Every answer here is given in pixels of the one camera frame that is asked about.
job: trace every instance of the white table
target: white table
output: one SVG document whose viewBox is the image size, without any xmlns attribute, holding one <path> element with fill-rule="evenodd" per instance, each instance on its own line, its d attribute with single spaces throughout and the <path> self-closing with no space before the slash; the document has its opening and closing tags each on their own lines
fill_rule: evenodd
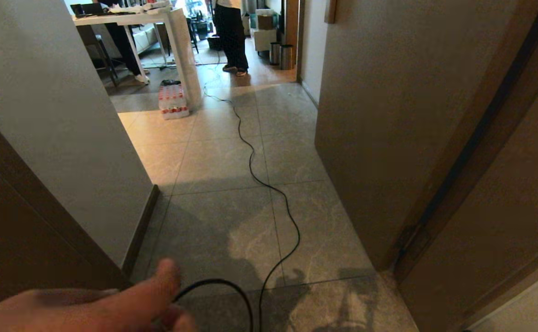
<svg viewBox="0 0 538 332">
<path fill-rule="evenodd" d="M 130 41 L 131 50 L 134 52 L 134 57 L 136 57 L 140 73 L 143 76 L 145 76 L 144 68 L 140 62 L 140 57 L 136 45 L 134 44 L 134 40 L 131 38 L 131 31 L 128 26 L 134 24 L 164 23 L 168 39 L 170 40 L 170 47 L 174 54 L 174 61 L 177 65 L 178 77 L 183 84 L 183 90 L 187 97 L 187 103 L 189 103 L 190 108 L 198 107 L 201 103 L 201 86 L 199 85 L 199 78 L 197 77 L 195 55 L 193 55 L 193 48 L 191 48 L 191 36 L 189 36 L 189 29 L 187 28 L 187 19 L 185 18 L 182 9 L 178 8 L 170 12 L 158 13 L 155 15 L 136 13 L 128 15 L 102 15 L 85 18 L 76 18 L 73 15 L 72 21 L 75 25 L 105 23 L 117 23 L 117 25 L 122 25 L 125 28 L 125 33 Z"/>
</svg>

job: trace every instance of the wooden floor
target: wooden floor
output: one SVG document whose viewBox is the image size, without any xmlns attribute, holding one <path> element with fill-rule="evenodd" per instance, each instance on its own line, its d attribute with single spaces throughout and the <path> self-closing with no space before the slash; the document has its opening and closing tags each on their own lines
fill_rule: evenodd
<svg viewBox="0 0 538 332">
<path fill-rule="evenodd" d="M 296 70 L 280 70 L 278 65 L 269 65 L 267 57 L 260 57 L 254 50 L 252 39 L 246 38 L 246 58 L 248 59 L 248 75 L 236 77 L 234 74 L 224 73 L 220 65 L 200 65 L 197 66 L 199 82 L 203 88 L 205 84 L 212 88 L 229 88 L 236 86 L 260 86 L 269 84 L 281 84 L 296 81 Z M 157 92 L 162 80 L 177 80 L 178 71 L 176 69 L 150 69 L 150 84 L 144 84 L 134 80 L 133 75 L 128 70 L 118 70 L 121 83 L 115 87 L 108 74 L 100 71 L 100 77 L 110 96 L 131 95 L 133 93 Z"/>
</svg>

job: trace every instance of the cardboard box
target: cardboard box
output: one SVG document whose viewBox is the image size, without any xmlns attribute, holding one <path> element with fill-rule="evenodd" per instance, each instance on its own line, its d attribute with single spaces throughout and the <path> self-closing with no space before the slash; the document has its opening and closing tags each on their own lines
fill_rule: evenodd
<svg viewBox="0 0 538 332">
<path fill-rule="evenodd" d="M 273 16 L 269 15 L 256 15 L 256 28 L 259 30 L 272 30 L 275 28 L 273 26 Z"/>
<path fill-rule="evenodd" d="M 277 42 L 277 30 L 257 30 L 250 29 L 254 50 L 257 52 L 268 51 L 271 49 L 271 42 Z"/>
</svg>

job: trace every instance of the black cable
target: black cable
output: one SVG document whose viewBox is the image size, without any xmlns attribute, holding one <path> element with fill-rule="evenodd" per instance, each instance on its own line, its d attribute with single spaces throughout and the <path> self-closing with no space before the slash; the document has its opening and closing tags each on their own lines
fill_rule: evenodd
<svg viewBox="0 0 538 332">
<path fill-rule="evenodd" d="M 222 99 L 222 98 L 219 98 L 219 97 L 216 97 L 216 96 L 211 96 L 211 95 L 208 95 L 207 94 L 207 84 L 209 84 L 210 82 L 214 82 L 215 80 L 217 80 L 220 76 L 217 74 L 217 69 L 218 69 L 218 66 L 220 65 L 220 52 L 218 51 L 218 63 L 216 64 L 216 68 L 214 69 L 214 72 L 216 73 L 216 78 L 212 81 L 209 81 L 207 83 L 205 83 L 205 85 L 203 86 L 203 94 L 207 97 L 211 97 L 217 101 L 224 101 L 226 103 L 229 103 L 231 106 L 232 106 L 232 111 L 234 112 L 234 114 L 236 115 L 236 117 L 238 118 L 238 136 L 240 137 L 240 140 L 243 141 L 244 143 L 246 143 L 250 149 L 252 149 L 252 153 L 250 153 L 250 157 L 248 158 L 248 170 L 250 170 L 250 174 L 252 175 L 252 177 L 260 184 L 264 185 L 265 187 L 268 187 L 270 189 L 273 189 L 274 191 L 277 191 L 278 193 L 280 193 L 281 195 L 283 195 L 283 197 L 285 198 L 285 207 L 287 209 L 287 214 L 288 216 L 290 217 L 290 220 L 291 222 L 294 224 L 294 226 L 296 227 L 296 232 L 297 232 L 297 235 L 298 235 L 298 239 L 296 241 L 296 245 L 294 246 L 294 248 L 289 252 L 289 254 L 285 255 L 285 257 L 283 257 L 277 264 L 275 264 L 275 266 L 273 267 L 273 269 L 271 269 L 271 271 L 269 272 L 269 274 L 267 275 L 267 277 L 265 278 L 265 281 L 263 282 L 263 287 L 260 289 L 260 298 L 259 298 L 259 332 L 262 331 L 262 320 L 263 320 L 263 313 L 262 313 L 262 301 L 263 301 L 263 294 L 265 292 L 265 288 L 266 288 L 266 284 L 267 282 L 269 281 L 269 278 L 271 277 L 271 275 L 273 274 L 273 272 L 275 271 L 275 269 L 277 269 L 277 267 L 279 265 L 281 265 L 281 263 L 283 263 L 286 259 L 288 259 L 293 253 L 294 251 L 298 248 L 298 246 L 300 246 L 300 240 L 301 240 L 301 233 L 300 233 L 300 228 L 298 227 L 298 224 L 296 223 L 296 220 L 294 219 L 294 217 L 291 215 L 291 211 L 290 211 L 290 202 L 289 200 L 287 199 L 287 195 L 283 192 L 283 191 L 280 191 L 279 189 L 273 187 L 272 185 L 270 184 L 267 184 L 267 183 L 264 183 L 263 181 L 261 181 L 255 174 L 254 172 L 252 171 L 252 158 L 254 157 L 254 154 L 255 154 L 255 150 L 254 150 L 254 147 L 252 146 L 252 144 L 250 144 L 248 141 L 246 141 L 246 139 L 244 139 L 242 137 L 242 133 L 241 133 L 241 124 L 242 124 L 242 118 L 240 117 L 240 115 L 238 115 L 237 111 L 236 111 L 236 107 L 234 105 L 234 103 L 229 100 L 229 99 Z"/>
<path fill-rule="evenodd" d="M 270 189 L 273 189 L 274 191 L 277 191 L 278 193 L 282 194 L 283 197 L 285 198 L 285 207 L 287 209 L 287 214 L 288 216 L 290 217 L 291 219 L 291 222 L 294 224 L 294 227 L 296 227 L 296 232 L 298 234 L 298 239 L 296 241 L 296 245 L 294 246 L 294 248 L 289 252 L 289 254 L 285 255 L 285 257 L 283 257 L 279 262 L 277 262 L 277 264 L 275 264 L 275 266 L 271 269 L 271 271 L 269 272 L 269 274 L 267 274 L 267 277 L 265 278 L 265 281 L 263 282 L 263 287 L 260 289 L 260 297 L 259 297 L 259 332 L 261 332 L 263 330 L 263 311 L 262 311 L 262 303 L 263 303 L 263 294 L 265 293 L 265 288 L 266 288 L 266 285 L 267 285 L 267 282 L 269 281 L 269 278 L 271 277 L 271 275 L 273 274 L 273 272 L 275 271 L 275 269 L 277 269 L 277 267 L 279 265 L 281 265 L 281 263 L 285 262 L 286 259 L 288 259 L 293 253 L 294 251 L 296 251 L 296 249 L 298 248 L 298 246 L 300 246 L 300 240 L 301 240 L 301 233 L 300 233 L 300 228 L 298 227 L 298 224 L 296 223 L 296 220 L 294 219 L 294 217 L 291 215 L 291 211 L 290 211 L 290 202 L 289 200 L 287 199 L 287 195 L 283 192 L 283 191 L 280 191 L 279 189 L 273 187 L 272 185 L 270 184 L 267 184 L 267 183 L 264 183 L 263 181 L 261 181 L 255 174 L 254 172 L 252 171 L 252 158 L 254 157 L 254 154 L 256 153 L 256 150 L 254 149 L 254 147 L 252 146 L 252 144 L 250 144 L 248 141 L 246 141 L 246 139 L 244 139 L 242 137 L 242 133 L 241 133 L 241 124 L 242 124 L 242 118 L 240 117 L 240 115 L 238 115 L 237 111 L 236 111 L 236 107 L 234 105 L 234 103 L 229 100 L 229 99 L 222 99 L 222 98 L 219 98 L 219 97 L 216 97 L 216 96 L 212 96 L 212 95 L 208 95 L 207 94 L 207 85 L 211 82 L 215 82 L 216 80 L 218 80 L 218 78 L 220 78 L 220 76 L 218 75 L 218 72 L 217 72 L 217 69 L 218 69 L 218 66 L 220 65 L 220 52 L 218 51 L 218 63 L 216 64 L 216 67 L 214 68 L 214 73 L 216 73 L 216 78 L 214 78 L 213 80 L 211 81 L 208 81 L 204 84 L 203 86 L 203 94 L 204 96 L 206 97 L 210 97 L 210 98 L 213 98 L 215 99 L 216 101 L 224 101 L 226 103 L 229 103 L 231 106 L 232 106 L 232 111 L 234 112 L 234 115 L 238 118 L 238 136 L 240 137 L 240 140 L 244 143 L 246 143 L 246 145 L 248 145 L 250 147 L 250 149 L 252 149 L 252 152 L 250 153 L 250 157 L 248 158 L 248 170 L 250 171 L 250 175 L 252 175 L 252 177 L 260 184 L 264 185 L 265 187 L 268 187 Z M 253 320 L 253 317 L 252 317 L 252 308 L 250 306 L 250 302 L 248 302 L 248 298 L 246 297 L 246 294 L 245 292 L 239 287 L 237 286 L 236 284 L 230 282 L 230 281 L 227 281 L 227 280 L 224 280 L 224 279 L 206 279 L 206 280 L 201 280 L 201 281 L 198 281 L 190 286 L 188 286 L 187 288 L 185 288 L 184 290 L 182 290 L 177 298 L 174 300 L 175 302 L 178 301 L 180 298 L 182 298 L 183 296 L 185 296 L 187 293 L 191 292 L 192 290 L 194 290 L 195 288 L 198 288 L 198 287 L 201 287 L 201 286 L 205 286 L 205 285 L 209 285 L 209 284 L 223 284 L 223 285 L 228 285 L 228 286 L 231 286 L 232 288 L 234 288 L 241 296 L 242 298 L 244 299 L 244 301 L 246 302 L 246 307 L 248 309 L 248 317 L 250 319 L 250 331 L 252 331 L 254 329 L 254 320 Z"/>
<path fill-rule="evenodd" d="M 220 285 L 226 285 L 230 286 L 231 288 L 234 288 L 240 296 L 244 299 L 244 302 L 246 303 L 246 309 L 248 310 L 248 330 L 250 332 L 254 332 L 254 320 L 252 319 L 252 306 L 250 306 L 250 301 L 248 301 L 248 297 L 246 297 L 246 293 L 240 288 L 238 285 L 234 284 L 233 282 L 224 280 L 224 279 L 206 279 L 197 281 L 193 285 L 185 288 L 184 290 L 181 290 L 180 293 L 178 293 L 177 297 L 174 299 L 174 302 L 177 302 L 180 300 L 183 296 L 185 296 L 187 293 L 191 292 L 195 288 L 205 286 L 205 285 L 214 285 L 214 284 L 220 284 Z"/>
</svg>

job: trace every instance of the black pants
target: black pants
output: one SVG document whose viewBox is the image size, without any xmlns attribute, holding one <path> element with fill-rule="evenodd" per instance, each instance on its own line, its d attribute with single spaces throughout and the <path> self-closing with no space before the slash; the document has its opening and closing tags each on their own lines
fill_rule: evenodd
<svg viewBox="0 0 538 332">
<path fill-rule="evenodd" d="M 140 68 L 136 62 L 136 57 L 134 57 L 134 52 L 131 50 L 130 41 L 125 33 L 125 28 L 115 23 L 107 23 L 105 24 L 105 27 L 107 27 L 115 46 L 117 46 L 119 53 L 121 53 L 121 57 L 123 57 L 123 62 L 125 62 L 127 69 L 134 73 L 134 75 L 139 75 Z"/>
<path fill-rule="evenodd" d="M 220 43 L 226 53 L 228 65 L 238 69 L 248 69 L 248 61 L 244 51 L 244 27 L 240 9 L 216 6 L 216 28 L 220 36 Z"/>
</svg>

